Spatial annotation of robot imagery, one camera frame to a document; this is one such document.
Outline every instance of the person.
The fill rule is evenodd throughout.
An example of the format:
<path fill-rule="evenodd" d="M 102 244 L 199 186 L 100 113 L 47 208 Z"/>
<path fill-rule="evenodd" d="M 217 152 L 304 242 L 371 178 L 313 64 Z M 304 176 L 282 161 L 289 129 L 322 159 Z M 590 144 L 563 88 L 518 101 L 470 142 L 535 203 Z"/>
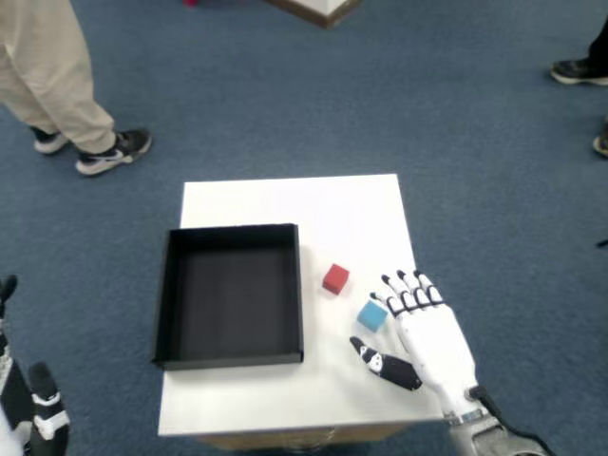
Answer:
<path fill-rule="evenodd" d="M 29 125 L 45 155 L 68 143 L 94 176 L 148 151 L 145 129 L 115 132 L 93 97 L 88 49 L 69 0 L 0 0 L 0 103 Z"/>
<path fill-rule="evenodd" d="M 588 83 L 598 86 L 608 86 L 608 19 L 599 33 L 598 38 L 589 47 L 587 57 L 579 60 L 564 60 L 551 66 L 551 76 L 559 83 L 566 85 Z M 601 155 L 608 158 L 608 118 L 604 121 L 598 137 L 593 141 L 593 147 Z"/>

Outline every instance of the robotic hand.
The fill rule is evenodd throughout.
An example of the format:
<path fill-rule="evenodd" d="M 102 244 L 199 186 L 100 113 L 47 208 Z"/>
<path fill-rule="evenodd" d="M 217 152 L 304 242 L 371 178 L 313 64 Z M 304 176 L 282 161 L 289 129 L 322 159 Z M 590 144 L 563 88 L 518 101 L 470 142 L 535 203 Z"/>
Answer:
<path fill-rule="evenodd" d="M 401 387 L 433 390 L 463 456 L 555 456 L 538 437 L 519 432 L 503 419 L 475 377 L 475 361 L 451 308 L 428 277 L 397 272 L 382 276 L 388 288 L 371 298 L 390 309 L 411 364 L 378 353 L 351 338 L 370 371 Z"/>
<path fill-rule="evenodd" d="M 16 288 L 14 275 L 0 282 L 0 455 L 64 456 L 69 419 L 61 394 L 44 363 L 29 369 L 28 387 L 3 332 L 7 301 Z"/>

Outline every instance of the black box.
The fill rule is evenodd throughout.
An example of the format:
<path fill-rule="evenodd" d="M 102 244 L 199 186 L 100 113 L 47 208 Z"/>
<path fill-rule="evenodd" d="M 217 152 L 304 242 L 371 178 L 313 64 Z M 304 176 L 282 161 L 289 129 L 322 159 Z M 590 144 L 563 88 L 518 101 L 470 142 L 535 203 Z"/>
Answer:
<path fill-rule="evenodd" d="M 166 371 L 302 362 L 297 225 L 169 232 L 155 326 Z"/>

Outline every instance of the floor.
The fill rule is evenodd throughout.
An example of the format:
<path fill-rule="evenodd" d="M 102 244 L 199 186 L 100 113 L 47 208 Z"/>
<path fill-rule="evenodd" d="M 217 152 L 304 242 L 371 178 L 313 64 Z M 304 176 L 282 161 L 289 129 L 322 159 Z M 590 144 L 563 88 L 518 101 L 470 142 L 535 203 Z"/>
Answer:
<path fill-rule="evenodd" d="M 73 1 L 100 103 L 156 143 L 85 179 L 0 110 L 0 273 L 21 278 L 8 331 L 59 380 L 70 455 L 223 454 L 156 437 L 153 309 L 185 181 L 389 172 L 505 415 L 559 455 L 603 452 L 608 161 L 591 141 L 608 89 L 547 68 L 584 54 L 605 2 L 367 0 L 323 31 L 253 0 Z M 434 424 L 326 453 L 454 450 Z"/>

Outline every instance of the blue cube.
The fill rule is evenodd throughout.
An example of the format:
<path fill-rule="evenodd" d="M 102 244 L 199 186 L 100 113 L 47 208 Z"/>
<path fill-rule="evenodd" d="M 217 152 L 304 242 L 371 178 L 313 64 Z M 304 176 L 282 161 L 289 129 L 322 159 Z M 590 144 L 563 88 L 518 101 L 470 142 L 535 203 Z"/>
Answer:
<path fill-rule="evenodd" d="M 373 301 L 368 301 L 357 316 L 357 321 L 365 326 L 368 330 L 376 332 L 384 323 L 387 313 L 387 311 Z"/>

